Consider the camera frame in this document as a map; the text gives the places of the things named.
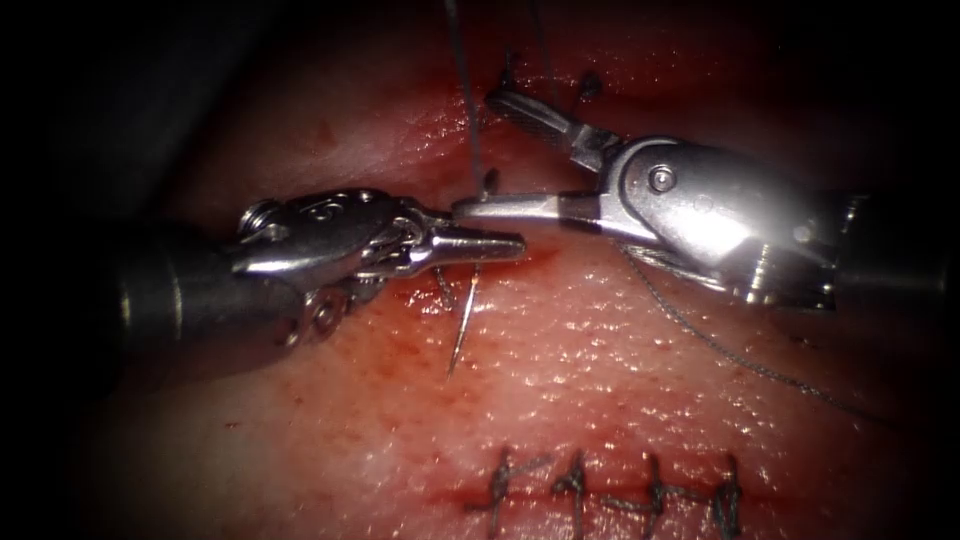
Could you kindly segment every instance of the skin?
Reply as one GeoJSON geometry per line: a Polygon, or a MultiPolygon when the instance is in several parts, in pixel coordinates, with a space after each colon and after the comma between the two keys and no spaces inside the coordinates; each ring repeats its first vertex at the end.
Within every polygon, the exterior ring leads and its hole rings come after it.
{"type": "MultiPolygon", "coordinates": [[[[224,236],[264,197],[372,186],[448,208],[473,195],[436,8],[358,16],[332,34],[305,22],[273,44],[224,100],[161,213],[224,236]]],[[[461,17],[476,96],[496,84],[507,44],[521,88],[549,95],[525,8],[467,6],[461,17]]],[[[605,6],[544,7],[542,17],[560,102],[574,102],[587,69],[605,83],[577,107],[588,122],[741,150],[818,187],[882,181],[893,166],[894,126],[831,103],[816,62],[774,60],[778,35],[752,17],[624,17],[605,6]],[[564,40],[575,28],[581,38],[564,40]]],[[[502,192],[594,181],[504,122],[480,139],[502,192]]],[[[450,380],[460,314],[443,309],[429,273],[392,282],[328,341],[257,371],[173,384],[187,369],[174,364],[147,392],[130,383],[149,378],[134,368],[79,424],[71,474],[86,525],[139,538],[484,538],[489,514],[464,505],[489,500],[509,447],[514,465],[553,460],[510,479],[499,538],[573,537],[572,495],[550,487],[577,450],[586,538],[640,537],[649,517],[600,501],[648,501],[653,456],[664,482],[704,494],[726,481],[734,456],[744,538],[902,532],[929,462],[929,440],[911,424],[929,403],[903,390],[909,374],[797,342],[762,309],[645,271],[716,342],[912,427],[865,421],[724,359],[664,315],[607,240],[487,226],[523,233],[529,254],[483,268],[450,380]]],[[[470,272],[446,271],[458,306],[470,272]]],[[[668,498],[652,526],[657,538],[720,538],[708,507],[682,498],[668,498]]]]}

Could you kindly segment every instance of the sutured incision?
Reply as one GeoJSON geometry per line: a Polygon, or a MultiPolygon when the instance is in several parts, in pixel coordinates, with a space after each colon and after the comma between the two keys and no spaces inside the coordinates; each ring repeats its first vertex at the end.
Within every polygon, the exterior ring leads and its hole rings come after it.
{"type": "MultiPolygon", "coordinates": [[[[650,485],[644,493],[646,501],[637,501],[603,495],[600,504],[606,508],[622,511],[629,514],[646,517],[641,532],[641,538],[649,540],[653,537],[657,519],[666,511],[668,496],[683,498],[699,504],[709,504],[710,516],[717,527],[721,538],[732,540],[742,534],[740,529],[740,499],[743,488],[737,470],[737,460],[732,455],[727,456],[729,470],[723,480],[712,493],[666,484],[660,478],[660,460],[654,455],[647,455],[650,462],[650,485]]],[[[500,450],[500,461],[490,476],[488,492],[490,500],[485,503],[468,503],[464,505],[467,512],[490,512],[490,524],[487,528],[487,538],[494,539],[500,533],[500,506],[509,495],[510,479],[521,474],[527,474],[553,462],[549,454],[541,454],[531,461],[512,467],[510,465],[510,450],[500,450]]],[[[551,484],[550,492],[554,495],[572,493],[573,513],[573,540],[583,540],[583,513],[587,496],[587,473],[584,464],[583,450],[577,450],[566,472],[556,477],[551,484]]]]}
{"type": "Polygon", "coordinates": [[[490,476],[490,501],[483,504],[467,503],[464,509],[468,512],[490,512],[490,525],[487,528],[487,538],[493,539],[500,532],[500,504],[510,491],[510,479],[520,474],[527,474],[549,465],[553,458],[549,454],[542,454],[516,467],[510,466],[510,449],[500,450],[500,464],[490,476]]]}

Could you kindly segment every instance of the pivot screw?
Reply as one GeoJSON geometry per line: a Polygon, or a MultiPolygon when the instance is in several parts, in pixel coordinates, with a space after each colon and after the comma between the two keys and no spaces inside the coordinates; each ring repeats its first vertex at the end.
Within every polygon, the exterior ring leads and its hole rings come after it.
{"type": "Polygon", "coordinates": [[[677,185],[677,177],[666,165],[659,165],[650,171],[650,187],[658,192],[665,193],[677,185]]]}

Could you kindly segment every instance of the surgical needle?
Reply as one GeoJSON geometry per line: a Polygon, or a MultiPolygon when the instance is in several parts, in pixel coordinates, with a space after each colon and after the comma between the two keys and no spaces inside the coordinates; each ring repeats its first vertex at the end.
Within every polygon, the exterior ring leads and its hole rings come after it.
{"type": "Polygon", "coordinates": [[[470,278],[470,290],[467,292],[467,303],[463,307],[463,315],[460,317],[460,328],[457,329],[457,342],[453,346],[453,356],[450,357],[450,367],[447,369],[447,379],[453,376],[453,370],[457,367],[457,361],[460,359],[460,349],[463,347],[463,338],[467,334],[467,323],[470,322],[470,314],[473,313],[473,299],[477,295],[477,283],[480,282],[480,264],[473,265],[473,276],[470,278]]]}

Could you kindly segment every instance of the metal instrument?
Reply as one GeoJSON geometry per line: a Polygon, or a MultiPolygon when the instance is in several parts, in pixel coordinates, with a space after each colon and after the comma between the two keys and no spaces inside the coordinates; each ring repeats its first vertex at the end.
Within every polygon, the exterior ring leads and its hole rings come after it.
{"type": "Polygon", "coordinates": [[[856,197],[808,192],[745,156],[670,137],[624,141],[510,91],[491,111],[597,173],[592,191],[465,199],[457,219],[572,225],[630,256],[747,303],[829,310],[832,273],[856,197]]]}
{"type": "Polygon", "coordinates": [[[329,337],[390,279],[438,265],[515,260],[526,249],[520,235],[461,227],[413,198],[365,188],[260,201],[238,232],[226,250],[234,273],[278,280],[302,295],[285,340],[291,347],[308,328],[329,337]]]}

